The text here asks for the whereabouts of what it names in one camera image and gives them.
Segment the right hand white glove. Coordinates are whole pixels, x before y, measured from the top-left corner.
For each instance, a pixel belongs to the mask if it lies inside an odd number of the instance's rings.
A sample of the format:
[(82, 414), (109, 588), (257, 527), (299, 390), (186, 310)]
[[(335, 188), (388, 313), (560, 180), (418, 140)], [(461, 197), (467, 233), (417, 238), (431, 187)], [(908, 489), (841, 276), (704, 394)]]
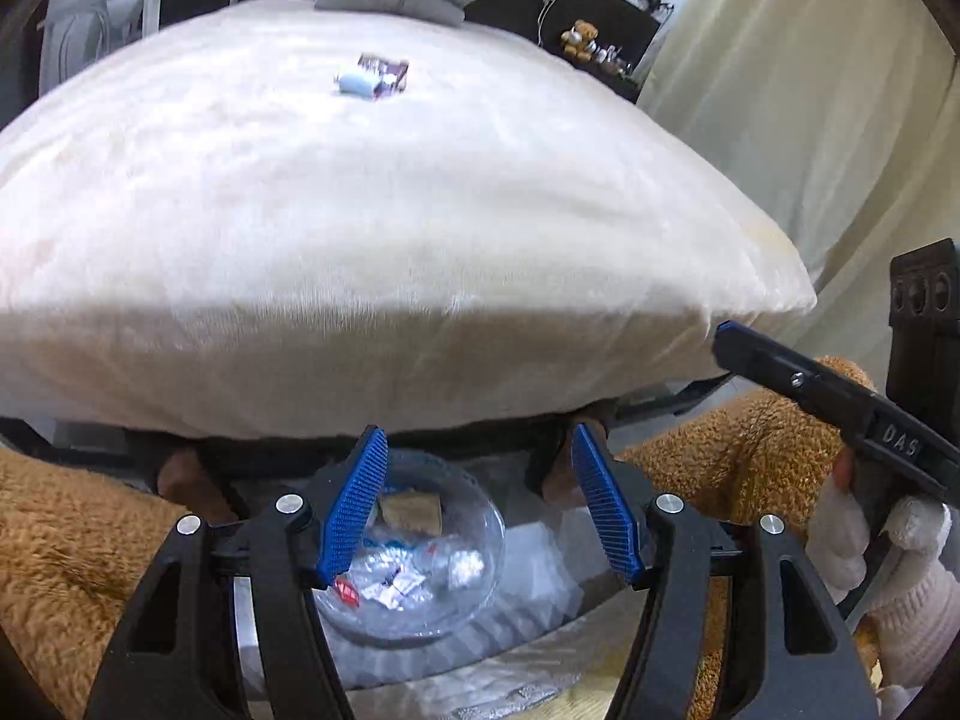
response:
[[(841, 601), (866, 578), (869, 525), (850, 493), (854, 454), (844, 449), (823, 483), (807, 525), (805, 552), (833, 600)], [(940, 561), (952, 512), (932, 497), (907, 496), (890, 512), (884, 533), (900, 561), (867, 610), (878, 633), (887, 683), (918, 688), (931, 678), (958, 634), (958, 580)]]

